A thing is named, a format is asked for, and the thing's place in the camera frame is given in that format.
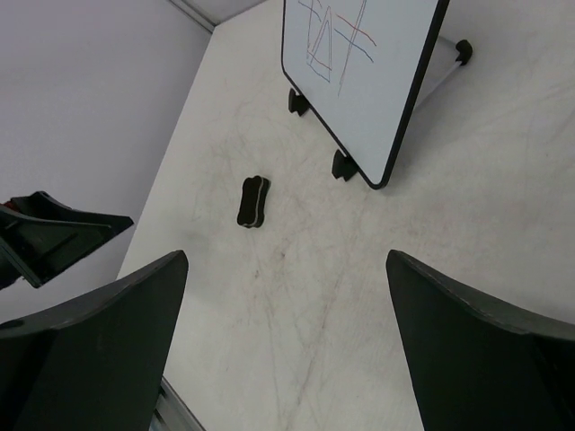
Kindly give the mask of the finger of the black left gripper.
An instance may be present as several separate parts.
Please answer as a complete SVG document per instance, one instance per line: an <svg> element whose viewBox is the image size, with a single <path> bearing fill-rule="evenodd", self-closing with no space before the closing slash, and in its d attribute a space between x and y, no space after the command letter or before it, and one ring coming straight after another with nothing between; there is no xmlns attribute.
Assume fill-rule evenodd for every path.
<svg viewBox="0 0 575 431"><path fill-rule="evenodd" d="M45 191L10 198L1 205L1 287L23 278L40 288L133 224L73 209Z"/></svg>

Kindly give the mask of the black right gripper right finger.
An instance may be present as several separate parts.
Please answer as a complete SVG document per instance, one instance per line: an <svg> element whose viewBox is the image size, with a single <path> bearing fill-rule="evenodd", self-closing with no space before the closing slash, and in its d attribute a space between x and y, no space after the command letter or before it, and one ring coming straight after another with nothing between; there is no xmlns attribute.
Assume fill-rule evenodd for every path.
<svg viewBox="0 0 575 431"><path fill-rule="evenodd" d="M427 430L572 430L574 327L447 277L402 251L386 273Z"/></svg>

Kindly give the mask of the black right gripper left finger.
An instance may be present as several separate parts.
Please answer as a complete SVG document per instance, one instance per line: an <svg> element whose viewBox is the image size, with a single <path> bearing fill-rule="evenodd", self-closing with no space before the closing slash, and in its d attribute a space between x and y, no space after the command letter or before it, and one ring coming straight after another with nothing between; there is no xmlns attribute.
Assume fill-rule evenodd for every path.
<svg viewBox="0 0 575 431"><path fill-rule="evenodd" d="M3 430L147 430L188 275L184 251L1 326Z"/></svg>

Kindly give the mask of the black whiteboard eraser green felt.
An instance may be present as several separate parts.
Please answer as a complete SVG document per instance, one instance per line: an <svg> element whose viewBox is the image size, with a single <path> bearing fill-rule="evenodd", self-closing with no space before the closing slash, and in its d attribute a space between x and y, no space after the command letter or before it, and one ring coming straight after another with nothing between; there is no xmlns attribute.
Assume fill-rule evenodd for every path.
<svg viewBox="0 0 575 431"><path fill-rule="evenodd" d="M264 208L270 181L260 175L244 180L236 222L245 228L259 228L264 223Z"/></svg>

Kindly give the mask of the black-framed small whiteboard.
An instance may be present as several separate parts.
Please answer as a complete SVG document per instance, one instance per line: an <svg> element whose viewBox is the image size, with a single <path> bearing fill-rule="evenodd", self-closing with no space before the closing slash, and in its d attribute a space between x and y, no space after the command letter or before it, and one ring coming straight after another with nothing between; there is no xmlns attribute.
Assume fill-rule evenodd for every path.
<svg viewBox="0 0 575 431"><path fill-rule="evenodd" d="M439 0L283 4L284 75L372 189L391 177L447 8Z"/></svg>

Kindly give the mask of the metal tube whiteboard easel stand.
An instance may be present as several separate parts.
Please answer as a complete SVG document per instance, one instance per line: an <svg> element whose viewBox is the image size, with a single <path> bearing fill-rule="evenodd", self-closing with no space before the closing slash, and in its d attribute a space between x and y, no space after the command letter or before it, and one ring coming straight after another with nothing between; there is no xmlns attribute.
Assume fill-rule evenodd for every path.
<svg viewBox="0 0 575 431"><path fill-rule="evenodd" d="M408 116L408 122L417 109L426 102L433 92L444 84L453 73L467 65L472 56L473 47L468 40L454 42L443 36L438 37L437 45L434 47L430 57L428 69L421 80L421 87L417 99L413 104L411 114ZM310 110L336 142L338 150L335 152L332 161L332 176L336 180L343 179L344 181L349 181L356 174L359 174L372 189L381 189L387 184L393 168L390 168L388 173L384 173L385 181L382 185L374 186L371 184L357 162L341 143L340 139L331 131L327 123L321 119L317 109L313 107L303 94L297 92L296 86L289 90L287 107L290 113L296 113L299 117L304 116Z"/></svg>

